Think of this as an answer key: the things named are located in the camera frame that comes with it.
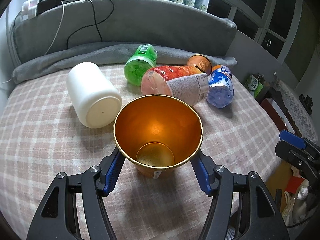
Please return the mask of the black power adapter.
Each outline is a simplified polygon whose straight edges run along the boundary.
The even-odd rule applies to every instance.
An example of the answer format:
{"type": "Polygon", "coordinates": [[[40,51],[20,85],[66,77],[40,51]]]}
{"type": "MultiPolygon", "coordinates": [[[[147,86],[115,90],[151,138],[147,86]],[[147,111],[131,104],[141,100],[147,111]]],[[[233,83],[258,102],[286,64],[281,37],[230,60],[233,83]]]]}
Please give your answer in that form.
{"type": "Polygon", "coordinates": [[[61,5],[60,0],[40,0],[36,7],[36,16],[61,5]]]}

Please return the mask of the blue crumpled plastic bottle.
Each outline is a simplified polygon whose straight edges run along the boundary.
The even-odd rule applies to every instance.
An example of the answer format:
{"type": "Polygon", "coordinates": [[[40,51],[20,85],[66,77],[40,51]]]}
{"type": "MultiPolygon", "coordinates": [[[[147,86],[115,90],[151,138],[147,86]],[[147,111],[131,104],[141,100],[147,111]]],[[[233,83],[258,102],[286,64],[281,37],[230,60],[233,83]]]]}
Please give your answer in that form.
{"type": "Polygon", "coordinates": [[[228,106],[234,97],[231,70],[224,65],[215,65],[209,78],[207,102],[216,108],[228,106]]]}

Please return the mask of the orange labelled snack canister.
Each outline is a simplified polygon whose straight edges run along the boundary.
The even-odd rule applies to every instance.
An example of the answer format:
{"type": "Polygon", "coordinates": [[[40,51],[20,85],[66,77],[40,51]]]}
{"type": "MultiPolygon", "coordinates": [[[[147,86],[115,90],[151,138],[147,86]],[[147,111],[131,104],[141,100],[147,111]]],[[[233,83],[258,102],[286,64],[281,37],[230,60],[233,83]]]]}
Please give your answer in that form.
{"type": "Polygon", "coordinates": [[[143,75],[140,90],[142,95],[168,95],[193,106],[207,98],[208,76],[195,66],[158,66],[143,75]]]}

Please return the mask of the white power strip with plugs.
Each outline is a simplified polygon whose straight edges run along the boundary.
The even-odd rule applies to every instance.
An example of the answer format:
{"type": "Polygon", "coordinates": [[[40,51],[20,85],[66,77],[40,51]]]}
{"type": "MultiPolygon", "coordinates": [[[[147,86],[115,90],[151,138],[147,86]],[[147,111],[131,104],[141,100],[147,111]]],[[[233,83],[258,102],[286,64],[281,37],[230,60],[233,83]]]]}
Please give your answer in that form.
{"type": "Polygon", "coordinates": [[[22,5],[21,15],[23,20],[30,20],[37,15],[37,5],[40,0],[27,0],[22,5]]]}

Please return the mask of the white plastic jar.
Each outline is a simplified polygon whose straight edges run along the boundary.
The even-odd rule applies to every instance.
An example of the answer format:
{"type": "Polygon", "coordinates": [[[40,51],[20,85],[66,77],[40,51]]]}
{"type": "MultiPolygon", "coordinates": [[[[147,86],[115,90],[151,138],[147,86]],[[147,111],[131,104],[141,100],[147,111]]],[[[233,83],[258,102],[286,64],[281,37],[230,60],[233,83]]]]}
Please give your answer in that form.
{"type": "Polygon", "coordinates": [[[118,90],[92,62],[74,66],[66,87],[80,122],[88,128],[102,128],[113,122],[122,106],[118,90]]]}

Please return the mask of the grey rolled blanket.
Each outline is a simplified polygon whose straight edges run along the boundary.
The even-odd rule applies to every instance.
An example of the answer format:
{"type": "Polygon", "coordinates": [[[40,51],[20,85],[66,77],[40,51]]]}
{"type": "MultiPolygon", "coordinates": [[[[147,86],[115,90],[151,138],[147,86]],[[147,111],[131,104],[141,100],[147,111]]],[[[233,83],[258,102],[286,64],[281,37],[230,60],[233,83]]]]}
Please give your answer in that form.
{"type": "MultiPolygon", "coordinates": [[[[157,64],[183,65],[189,57],[197,54],[176,48],[153,47],[157,51],[157,64]]],[[[73,68],[82,62],[93,62],[99,66],[126,63],[137,48],[138,44],[136,43],[97,42],[83,44],[25,62],[13,70],[12,79],[15,84],[19,84],[62,69],[73,68]]],[[[232,56],[204,56],[210,60],[212,65],[223,64],[232,69],[238,64],[232,56]]]]}

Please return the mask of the checked beige table cloth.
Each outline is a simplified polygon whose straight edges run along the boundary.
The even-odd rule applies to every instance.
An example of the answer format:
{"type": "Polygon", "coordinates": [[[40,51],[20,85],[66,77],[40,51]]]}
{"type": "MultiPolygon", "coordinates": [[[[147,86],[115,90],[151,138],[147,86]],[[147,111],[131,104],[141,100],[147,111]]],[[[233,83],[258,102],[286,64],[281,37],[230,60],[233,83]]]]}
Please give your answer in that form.
{"type": "MultiPolygon", "coordinates": [[[[17,85],[1,116],[1,212],[21,239],[57,173],[84,172],[115,147],[112,125],[81,124],[67,75],[61,70],[17,85]]],[[[194,107],[204,127],[202,152],[234,173],[255,171],[267,180],[280,164],[274,151],[278,129],[237,79],[233,85],[228,107],[205,101],[194,107]]],[[[126,161],[104,203],[118,239],[198,239],[211,200],[190,164],[155,180],[126,161]]]]}

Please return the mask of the grey cushion backrest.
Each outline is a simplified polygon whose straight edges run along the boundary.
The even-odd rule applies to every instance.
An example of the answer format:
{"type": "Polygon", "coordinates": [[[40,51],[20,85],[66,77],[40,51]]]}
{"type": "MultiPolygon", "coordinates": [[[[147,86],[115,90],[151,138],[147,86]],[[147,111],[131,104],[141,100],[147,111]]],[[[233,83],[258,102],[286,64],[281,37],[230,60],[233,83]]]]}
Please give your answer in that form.
{"type": "Polygon", "coordinates": [[[81,0],[16,23],[10,37],[21,63],[96,42],[142,43],[224,56],[236,24],[165,0],[81,0]]]}

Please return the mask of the green packaging box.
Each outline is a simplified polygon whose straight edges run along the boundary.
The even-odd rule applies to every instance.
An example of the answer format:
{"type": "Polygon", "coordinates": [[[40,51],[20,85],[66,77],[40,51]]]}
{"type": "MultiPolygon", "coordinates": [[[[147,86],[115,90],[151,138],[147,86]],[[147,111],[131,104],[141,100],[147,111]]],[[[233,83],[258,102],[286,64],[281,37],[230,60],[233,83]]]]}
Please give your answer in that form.
{"type": "Polygon", "coordinates": [[[249,91],[249,93],[257,98],[259,93],[262,91],[264,85],[262,83],[263,76],[260,74],[250,74],[245,82],[245,88],[249,91]]]}

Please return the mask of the orange gold metal cup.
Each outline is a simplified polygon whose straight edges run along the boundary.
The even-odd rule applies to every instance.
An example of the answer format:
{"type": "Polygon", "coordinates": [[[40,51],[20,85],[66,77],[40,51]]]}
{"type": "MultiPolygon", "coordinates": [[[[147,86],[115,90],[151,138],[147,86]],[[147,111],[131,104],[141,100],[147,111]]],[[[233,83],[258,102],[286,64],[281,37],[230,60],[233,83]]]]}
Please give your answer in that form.
{"type": "Polygon", "coordinates": [[[146,95],[125,105],[113,128],[121,154],[144,176],[168,177],[198,152],[203,124],[195,110],[167,95],[146,95]]]}

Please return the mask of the white lace cloth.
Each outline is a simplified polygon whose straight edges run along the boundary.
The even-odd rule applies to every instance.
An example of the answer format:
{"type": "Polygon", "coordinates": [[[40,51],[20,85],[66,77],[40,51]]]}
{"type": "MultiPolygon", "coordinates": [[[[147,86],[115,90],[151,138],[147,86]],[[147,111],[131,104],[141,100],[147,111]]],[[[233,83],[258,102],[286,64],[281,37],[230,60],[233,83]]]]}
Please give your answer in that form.
{"type": "Polygon", "coordinates": [[[295,91],[281,80],[278,81],[276,89],[281,92],[283,103],[302,137],[317,143],[318,134],[313,120],[302,105],[295,91]]]}

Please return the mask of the green plastic jar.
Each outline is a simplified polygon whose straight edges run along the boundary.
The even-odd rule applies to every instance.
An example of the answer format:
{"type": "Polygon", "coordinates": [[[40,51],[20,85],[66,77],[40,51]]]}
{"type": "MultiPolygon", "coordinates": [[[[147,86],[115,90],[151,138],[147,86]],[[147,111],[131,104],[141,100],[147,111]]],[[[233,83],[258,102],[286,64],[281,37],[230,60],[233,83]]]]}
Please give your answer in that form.
{"type": "Polygon", "coordinates": [[[157,51],[151,44],[140,45],[127,60],[124,67],[126,80],[135,86],[140,86],[147,70],[156,66],[157,51]]]}

